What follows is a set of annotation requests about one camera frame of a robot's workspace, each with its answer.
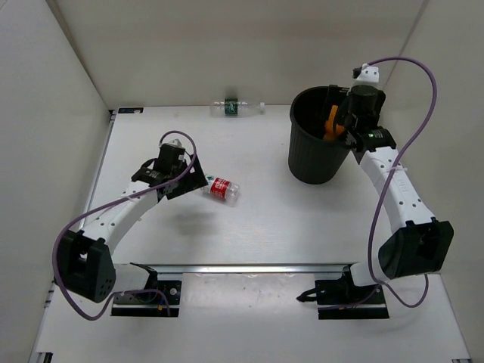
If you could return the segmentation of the orange juice bottle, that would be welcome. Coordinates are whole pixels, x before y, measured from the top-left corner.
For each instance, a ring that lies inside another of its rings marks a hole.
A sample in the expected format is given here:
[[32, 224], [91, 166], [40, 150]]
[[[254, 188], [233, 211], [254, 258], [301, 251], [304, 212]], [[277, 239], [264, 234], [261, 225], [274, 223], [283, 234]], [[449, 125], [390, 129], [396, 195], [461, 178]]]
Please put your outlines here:
[[337, 105], [332, 105], [329, 116], [324, 123], [324, 137], [325, 141], [336, 141], [344, 132], [344, 126], [336, 122], [336, 115], [338, 111]]

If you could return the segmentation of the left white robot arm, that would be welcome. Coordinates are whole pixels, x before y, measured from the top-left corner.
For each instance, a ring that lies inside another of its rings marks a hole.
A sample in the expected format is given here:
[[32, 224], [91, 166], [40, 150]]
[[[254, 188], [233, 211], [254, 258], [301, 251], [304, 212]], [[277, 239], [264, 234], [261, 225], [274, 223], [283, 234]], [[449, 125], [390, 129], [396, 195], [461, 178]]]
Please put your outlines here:
[[140, 263], [116, 264], [112, 255], [141, 217], [162, 199], [206, 186], [200, 161], [178, 139], [160, 143], [157, 158], [143, 163], [121, 195], [121, 203], [100, 211], [78, 231], [65, 231], [54, 252], [56, 282], [94, 303], [132, 291], [149, 303], [159, 292], [157, 273]]

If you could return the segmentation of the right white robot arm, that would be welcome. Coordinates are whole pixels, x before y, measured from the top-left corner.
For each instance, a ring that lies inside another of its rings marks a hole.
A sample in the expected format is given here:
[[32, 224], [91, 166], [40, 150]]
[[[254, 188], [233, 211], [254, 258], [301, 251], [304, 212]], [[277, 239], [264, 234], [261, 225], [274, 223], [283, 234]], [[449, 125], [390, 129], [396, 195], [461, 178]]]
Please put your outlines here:
[[454, 230], [424, 204], [401, 164], [403, 149], [379, 124], [386, 100], [377, 67], [353, 73], [348, 88], [317, 86], [300, 92], [290, 108], [288, 166], [301, 182], [330, 181], [352, 154], [378, 193], [377, 211], [385, 212], [391, 235], [368, 248], [365, 262], [345, 267], [335, 281], [321, 282], [302, 293], [302, 302], [324, 309], [351, 309], [366, 303], [391, 280], [427, 276], [441, 269]]

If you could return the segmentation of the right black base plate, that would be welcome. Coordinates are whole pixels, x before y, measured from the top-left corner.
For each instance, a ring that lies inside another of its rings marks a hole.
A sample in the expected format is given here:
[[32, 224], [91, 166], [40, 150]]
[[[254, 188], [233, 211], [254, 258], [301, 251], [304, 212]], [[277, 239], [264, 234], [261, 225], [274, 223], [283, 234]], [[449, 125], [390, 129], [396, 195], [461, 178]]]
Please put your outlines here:
[[357, 287], [351, 279], [316, 280], [301, 293], [300, 303], [317, 303], [319, 320], [383, 320], [389, 318], [383, 290], [378, 285]]

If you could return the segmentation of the black plastic waste bin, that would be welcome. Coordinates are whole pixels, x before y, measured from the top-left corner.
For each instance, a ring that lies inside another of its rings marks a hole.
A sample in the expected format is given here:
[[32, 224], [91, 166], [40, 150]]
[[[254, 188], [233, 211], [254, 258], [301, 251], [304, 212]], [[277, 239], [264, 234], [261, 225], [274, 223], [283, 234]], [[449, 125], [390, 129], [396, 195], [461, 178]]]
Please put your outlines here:
[[323, 106], [328, 86], [300, 92], [290, 106], [288, 166], [297, 179], [310, 185], [330, 181], [349, 153], [343, 142], [323, 139]]

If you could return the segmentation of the clear bottle green label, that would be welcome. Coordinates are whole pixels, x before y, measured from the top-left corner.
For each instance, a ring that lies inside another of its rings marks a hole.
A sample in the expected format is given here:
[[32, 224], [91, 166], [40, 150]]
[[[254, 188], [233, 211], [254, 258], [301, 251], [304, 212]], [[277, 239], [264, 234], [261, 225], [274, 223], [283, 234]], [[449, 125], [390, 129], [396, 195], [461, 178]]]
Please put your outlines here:
[[264, 112], [264, 102], [250, 102], [239, 98], [224, 98], [210, 105], [210, 115], [214, 117], [249, 117]]

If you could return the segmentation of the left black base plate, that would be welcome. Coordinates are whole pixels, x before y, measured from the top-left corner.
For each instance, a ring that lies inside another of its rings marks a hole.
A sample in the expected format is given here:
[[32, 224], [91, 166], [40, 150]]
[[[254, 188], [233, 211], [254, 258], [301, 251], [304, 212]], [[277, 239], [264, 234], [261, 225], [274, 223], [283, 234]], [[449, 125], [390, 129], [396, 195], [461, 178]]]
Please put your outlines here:
[[177, 318], [182, 297], [182, 274], [160, 273], [152, 266], [136, 264], [148, 273], [141, 290], [150, 292], [118, 295], [111, 315], [130, 318]]

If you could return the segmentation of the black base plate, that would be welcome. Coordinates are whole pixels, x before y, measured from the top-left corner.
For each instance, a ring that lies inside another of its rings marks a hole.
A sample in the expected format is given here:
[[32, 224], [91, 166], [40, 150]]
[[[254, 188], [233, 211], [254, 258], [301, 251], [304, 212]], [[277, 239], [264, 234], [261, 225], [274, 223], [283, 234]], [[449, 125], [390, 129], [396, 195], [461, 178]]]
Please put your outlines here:
[[351, 279], [316, 280], [301, 293], [300, 303], [317, 303], [319, 320], [383, 320], [389, 318], [383, 290], [378, 285], [357, 287]]
[[118, 295], [111, 315], [130, 318], [177, 318], [182, 297], [182, 274], [160, 273], [152, 266], [136, 264], [148, 273], [141, 290], [150, 292]]

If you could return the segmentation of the clear bottle red label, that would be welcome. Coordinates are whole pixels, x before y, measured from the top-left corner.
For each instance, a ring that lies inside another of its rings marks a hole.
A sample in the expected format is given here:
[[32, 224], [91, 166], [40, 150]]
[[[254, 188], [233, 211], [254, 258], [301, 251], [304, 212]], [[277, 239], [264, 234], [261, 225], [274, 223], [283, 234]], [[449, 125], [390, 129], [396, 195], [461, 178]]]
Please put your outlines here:
[[204, 194], [216, 198], [230, 206], [237, 203], [240, 197], [240, 185], [224, 178], [205, 174], [207, 185], [201, 190]]

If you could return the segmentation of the small dark label sticker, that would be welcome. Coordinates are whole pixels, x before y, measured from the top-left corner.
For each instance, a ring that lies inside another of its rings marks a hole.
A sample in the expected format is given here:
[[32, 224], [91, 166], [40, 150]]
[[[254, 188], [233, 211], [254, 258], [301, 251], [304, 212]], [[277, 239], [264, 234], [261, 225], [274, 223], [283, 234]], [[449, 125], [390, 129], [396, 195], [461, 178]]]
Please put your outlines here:
[[143, 112], [143, 107], [120, 107], [117, 111], [118, 114], [140, 114]]

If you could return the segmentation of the aluminium rail front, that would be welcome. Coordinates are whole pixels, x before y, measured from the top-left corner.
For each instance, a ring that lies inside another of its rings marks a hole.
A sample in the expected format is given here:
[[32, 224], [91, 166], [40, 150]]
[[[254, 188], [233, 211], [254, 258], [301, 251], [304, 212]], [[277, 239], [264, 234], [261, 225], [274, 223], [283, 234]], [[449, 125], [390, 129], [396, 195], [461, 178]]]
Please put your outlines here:
[[146, 265], [160, 274], [340, 274], [346, 264]]

